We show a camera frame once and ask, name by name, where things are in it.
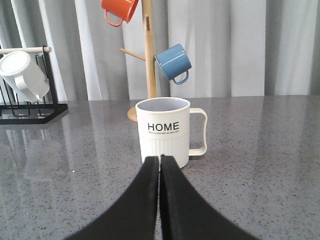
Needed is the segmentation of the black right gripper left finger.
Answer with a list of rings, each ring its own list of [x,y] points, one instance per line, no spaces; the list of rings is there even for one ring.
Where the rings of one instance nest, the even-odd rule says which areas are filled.
[[[136,177],[102,215],[68,240],[153,240],[158,207],[159,158],[146,157]]]

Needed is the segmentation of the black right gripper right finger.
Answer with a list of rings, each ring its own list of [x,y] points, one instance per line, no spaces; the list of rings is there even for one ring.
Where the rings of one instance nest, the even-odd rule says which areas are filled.
[[[159,206],[164,240],[255,240],[194,189],[172,156],[160,160]]]

